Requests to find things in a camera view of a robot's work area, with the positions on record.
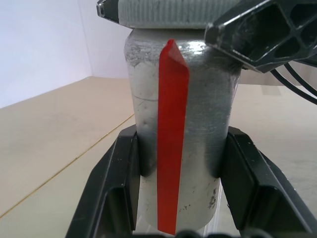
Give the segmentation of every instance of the gray plastic cap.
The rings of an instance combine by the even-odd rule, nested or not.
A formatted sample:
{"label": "gray plastic cap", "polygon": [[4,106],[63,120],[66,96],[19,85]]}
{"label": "gray plastic cap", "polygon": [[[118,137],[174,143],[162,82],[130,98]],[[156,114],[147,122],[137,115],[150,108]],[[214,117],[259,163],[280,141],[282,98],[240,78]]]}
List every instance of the gray plastic cap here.
{"label": "gray plastic cap", "polygon": [[130,28],[205,29],[240,0],[119,0],[119,24]]}

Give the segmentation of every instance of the black wire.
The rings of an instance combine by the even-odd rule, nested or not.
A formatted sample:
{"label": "black wire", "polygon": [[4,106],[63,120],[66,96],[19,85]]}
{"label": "black wire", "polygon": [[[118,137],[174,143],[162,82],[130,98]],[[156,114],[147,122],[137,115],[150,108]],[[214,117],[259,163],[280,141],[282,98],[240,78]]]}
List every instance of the black wire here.
{"label": "black wire", "polygon": [[314,103],[317,105],[317,99],[313,98],[312,96],[308,95],[307,93],[303,92],[302,90],[298,89],[294,84],[292,84],[290,81],[288,81],[286,78],[283,77],[276,69],[273,69],[271,73],[277,78],[278,81],[280,81],[284,86],[286,86],[288,89],[296,93],[297,95],[301,96],[302,98],[310,101],[311,103]]}
{"label": "black wire", "polygon": [[284,65],[287,71],[299,82],[304,88],[306,88],[309,92],[311,92],[314,96],[317,97],[317,90],[313,88],[308,82],[306,82],[296,71],[293,67],[287,63]]}

